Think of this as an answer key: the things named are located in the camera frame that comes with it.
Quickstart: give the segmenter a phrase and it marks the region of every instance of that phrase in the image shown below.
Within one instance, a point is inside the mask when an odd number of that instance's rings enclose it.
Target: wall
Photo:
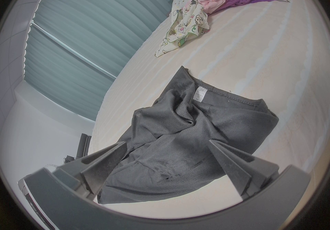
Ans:
[[[19,201],[40,222],[17,181],[47,164],[62,165],[66,155],[75,157],[81,133],[91,135],[94,121],[60,107],[25,81],[15,96],[0,135],[0,167]]]
[[[32,16],[40,0],[17,0],[0,31],[0,132],[23,80],[23,51]]]

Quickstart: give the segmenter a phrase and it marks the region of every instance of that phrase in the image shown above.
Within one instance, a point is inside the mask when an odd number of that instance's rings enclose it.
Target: clothing label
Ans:
[[[196,100],[198,102],[201,102],[201,101],[203,101],[206,92],[207,92],[207,89],[200,86],[197,88],[197,90],[194,94],[194,97],[192,99]]]

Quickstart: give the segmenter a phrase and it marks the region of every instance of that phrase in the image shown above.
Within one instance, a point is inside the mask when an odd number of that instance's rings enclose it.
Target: mattress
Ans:
[[[254,155],[277,163],[280,172],[289,164],[311,172],[330,135],[330,37],[311,0],[289,1],[259,2],[209,15],[208,33],[156,58],[170,27],[167,18],[106,93],[89,153],[116,143],[130,126],[134,110],[151,106],[184,66],[216,88],[264,99],[279,122]],[[240,201],[224,176],[184,196],[106,206],[136,216],[178,218]]]

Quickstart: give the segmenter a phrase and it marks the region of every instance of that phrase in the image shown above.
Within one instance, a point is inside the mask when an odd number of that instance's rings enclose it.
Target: curtain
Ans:
[[[170,0],[41,0],[27,40],[24,79],[95,120],[113,80],[170,10]]]

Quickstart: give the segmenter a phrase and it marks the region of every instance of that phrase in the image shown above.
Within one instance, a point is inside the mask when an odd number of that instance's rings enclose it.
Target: gray garment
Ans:
[[[196,89],[206,92],[193,100]],[[278,118],[250,100],[193,78],[181,67],[151,107],[134,112],[119,141],[126,157],[107,178],[99,203],[163,200],[199,189],[225,173],[206,145],[219,140],[252,154]]]

